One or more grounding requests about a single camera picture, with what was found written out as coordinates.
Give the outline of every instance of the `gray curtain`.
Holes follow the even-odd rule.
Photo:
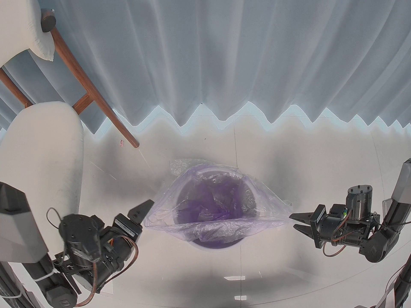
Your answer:
[[[160,105],[183,125],[247,101],[271,122],[291,104],[314,121],[411,121],[411,0],[39,0],[109,104],[137,125]],[[35,101],[84,91],[55,54],[5,65]],[[21,106],[0,85],[1,126]],[[90,106],[93,132],[104,119]]]

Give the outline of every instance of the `curtain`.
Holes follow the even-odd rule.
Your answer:
[[[183,125],[200,103],[226,120],[247,101],[274,122],[411,121],[411,0],[39,0],[108,103],[132,125],[155,106]],[[5,69],[35,102],[85,92],[55,54]],[[0,125],[22,107],[0,84]],[[80,116],[97,130],[105,116]]]

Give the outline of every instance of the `floor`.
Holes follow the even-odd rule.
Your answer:
[[[178,158],[236,166],[291,202],[295,212],[314,211],[318,204],[329,209],[345,202],[349,187],[370,184],[373,210],[382,213],[382,201],[411,157],[410,128],[379,120],[366,126],[359,117],[345,123],[328,110],[311,123],[296,106],[273,125],[252,106],[221,122],[201,105],[182,128],[161,111],[130,128],[141,142],[135,149],[107,123],[96,135],[85,130],[80,213],[111,224],[116,214],[153,198]],[[369,307],[411,251],[406,226],[378,264],[350,247],[327,258],[292,225],[217,253],[144,229],[137,262],[89,307]]]

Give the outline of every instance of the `transparent trash bag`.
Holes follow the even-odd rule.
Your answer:
[[[231,243],[289,221],[291,207],[238,168],[187,159],[171,170],[179,176],[154,198],[147,228],[183,241]]]

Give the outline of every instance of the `white cushion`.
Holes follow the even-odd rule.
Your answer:
[[[26,49],[53,60],[54,41],[43,33],[37,0],[0,0],[0,66]]]
[[[25,192],[52,258],[63,241],[46,211],[78,213],[82,175],[83,126],[70,105],[40,103],[16,116],[0,144],[0,182]],[[53,211],[49,217],[58,226]]]

